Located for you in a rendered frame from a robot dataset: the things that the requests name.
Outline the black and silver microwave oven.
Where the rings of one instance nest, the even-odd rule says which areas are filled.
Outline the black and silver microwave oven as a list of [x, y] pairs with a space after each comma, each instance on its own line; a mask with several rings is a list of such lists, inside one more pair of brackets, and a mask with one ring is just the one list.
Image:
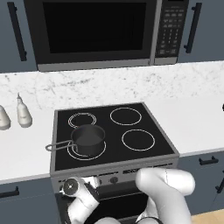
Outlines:
[[24, 0], [40, 72], [173, 65], [189, 0]]

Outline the blue-grey wall cupboard door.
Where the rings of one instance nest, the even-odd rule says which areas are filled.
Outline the blue-grey wall cupboard door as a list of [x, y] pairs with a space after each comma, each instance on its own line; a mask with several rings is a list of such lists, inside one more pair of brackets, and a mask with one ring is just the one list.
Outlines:
[[[194, 13], [192, 7], [196, 3], [202, 3], [202, 7], [192, 52], [186, 53], [184, 45], [188, 41]], [[178, 63], [218, 60], [224, 60], [224, 0], [189, 0]]]
[[[21, 61], [18, 46], [12, 28], [7, 3], [13, 2], [17, 7], [17, 19], [27, 52], [27, 61]], [[0, 73], [37, 71], [32, 48], [32, 40], [25, 13], [24, 0], [0, 0]]]

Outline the white rounded bottle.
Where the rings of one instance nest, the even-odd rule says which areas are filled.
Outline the white rounded bottle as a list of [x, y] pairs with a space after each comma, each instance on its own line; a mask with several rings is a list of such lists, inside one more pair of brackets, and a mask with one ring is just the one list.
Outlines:
[[11, 127], [11, 119], [3, 106], [0, 105], [0, 130], [7, 130]]

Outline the dark grey saucepan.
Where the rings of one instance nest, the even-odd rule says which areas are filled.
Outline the dark grey saucepan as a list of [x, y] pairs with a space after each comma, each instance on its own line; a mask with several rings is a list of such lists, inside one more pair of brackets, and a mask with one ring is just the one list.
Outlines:
[[85, 124], [74, 129], [69, 140], [48, 144], [45, 149], [47, 151], [59, 151], [69, 146], [74, 147], [79, 155], [95, 156], [103, 151], [104, 140], [105, 130], [102, 127]]

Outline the white bottle with spout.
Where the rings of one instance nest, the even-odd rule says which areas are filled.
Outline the white bottle with spout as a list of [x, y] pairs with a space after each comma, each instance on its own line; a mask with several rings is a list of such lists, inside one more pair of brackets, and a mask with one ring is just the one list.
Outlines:
[[20, 95], [17, 96], [17, 121], [22, 128], [32, 126], [32, 116]]

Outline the blue-grey drawer front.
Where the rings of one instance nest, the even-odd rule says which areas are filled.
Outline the blue-grey drawer front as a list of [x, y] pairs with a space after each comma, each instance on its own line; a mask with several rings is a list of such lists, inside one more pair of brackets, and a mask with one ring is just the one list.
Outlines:
[[[209, 160], [212, 156], [219, 159], [219, 162], [217, 164], [200, 165], [199, 158], [201, 158], [202, 160]], [[178, 160], [177, 168], [187, 172], [194, 172], [196, 170], [217, 167], [221, 165], [224, 165], [224, 151], [181, 157]]]
[[49, 178], [1, 184], [0, 193], [14, 191], [16, 186], [18, 196], [0, 199], [0, 224], [60, 224]]

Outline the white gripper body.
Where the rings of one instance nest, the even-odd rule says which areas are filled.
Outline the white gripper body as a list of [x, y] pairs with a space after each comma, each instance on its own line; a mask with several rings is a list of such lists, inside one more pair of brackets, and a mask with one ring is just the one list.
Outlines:
[[83, 179], [86, 183], [89, 183], [93, 188], [97, 188], [101, 185], [100, 180], [97, 177], [85, 177]]

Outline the black and grey stove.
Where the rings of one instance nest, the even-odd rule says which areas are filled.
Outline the black and grey stove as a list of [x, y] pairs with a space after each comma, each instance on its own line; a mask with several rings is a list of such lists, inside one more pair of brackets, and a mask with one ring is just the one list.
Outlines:
[[52, 142], [69, 140], [72, 131], [83, 124], [98, 125], [105, 130], [104, 149], [89, 157], [79, 155], [69, 146], [52, 152], [50, 176], [62, 220], [73, 200], [60, 190], [73, 176], [95, 176], [100, 180], [100, 186], [107, 186], [111, 185], [112, 177], [118, 177], [117, 184], [135, 183], [141, 168], [177, 166], [178, 151], [142, 102], [57, 110]]

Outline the black oven door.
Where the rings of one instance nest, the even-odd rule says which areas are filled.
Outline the black oven door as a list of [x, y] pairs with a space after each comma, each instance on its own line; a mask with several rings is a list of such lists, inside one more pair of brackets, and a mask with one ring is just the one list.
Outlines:
[[148, 196], [140, 192], [133, 181], [96, 188], [100, 205], [91, 213], [84, 224], [94, 224], [104, 217], [112, 217], [122, 224], [136, 222], [147, 205]]

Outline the blue-grey base cupboard door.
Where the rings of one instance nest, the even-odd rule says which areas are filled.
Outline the blue-grey base cupboard door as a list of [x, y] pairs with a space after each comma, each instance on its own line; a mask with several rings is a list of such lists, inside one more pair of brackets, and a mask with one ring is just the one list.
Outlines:
[[185, 197], [191, 215], [203, 214], [224, 209], [224, 189], [217, 193], [216, 186], [224, 178], [224, 170], [208, 169], [197, 170], [194, 174], [195, 189]]

